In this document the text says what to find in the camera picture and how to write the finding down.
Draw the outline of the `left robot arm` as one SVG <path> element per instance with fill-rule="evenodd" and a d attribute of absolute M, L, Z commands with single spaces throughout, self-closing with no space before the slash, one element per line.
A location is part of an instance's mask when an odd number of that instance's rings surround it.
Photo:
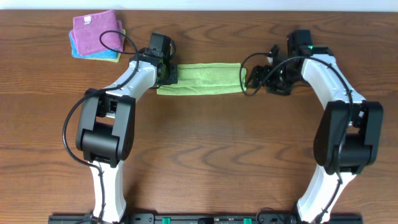
<path fill-rule="evenodd" d="M 116 81 L 85 93 L 76 148 L 93 176 L 91 223 L 119 223 L 124 216 L 123 165 L 134 142 L 136 103 L 148 89 L 178 82 L 177 66 L 171 63 L 175 53 L 170 37 L 153 33 L 148 47 L 134 52 Z"/>

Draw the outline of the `green microfiber cloth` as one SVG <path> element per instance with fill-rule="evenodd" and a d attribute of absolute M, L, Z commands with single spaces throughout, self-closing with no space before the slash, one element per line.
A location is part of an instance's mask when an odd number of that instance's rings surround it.
<path fill-rule="evenodd" d="M 246 69 L 240 63 L 180 64 L 178 83 L 157 89 L 158 95 L 200 96 L 239 93 Z"/>

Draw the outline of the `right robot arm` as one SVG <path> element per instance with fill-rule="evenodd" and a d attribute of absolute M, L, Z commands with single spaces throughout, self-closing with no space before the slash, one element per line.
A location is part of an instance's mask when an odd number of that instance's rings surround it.
<path fill-rule="evenodd" d="M 250 75 L 239 75 L 241 91 L 255 95 L 266 87 L 269 93 L 288 96 L 296 82 L 312 87 L 323 107 L 323 116 L 313 142 L 317 166 L 305 193 L 290 213 L 269 208 L 256 214 L 257 223 L 362 223 L 354 214 L 332 214 L 344 188 L 377 157 L 383 107 L 358 93 L 342 74 L 326 45 L 315 45 L 309 30 L 287 36 L 287 55 L 278 45 L 263 54 L 268 65 L 257 65 Z"/>

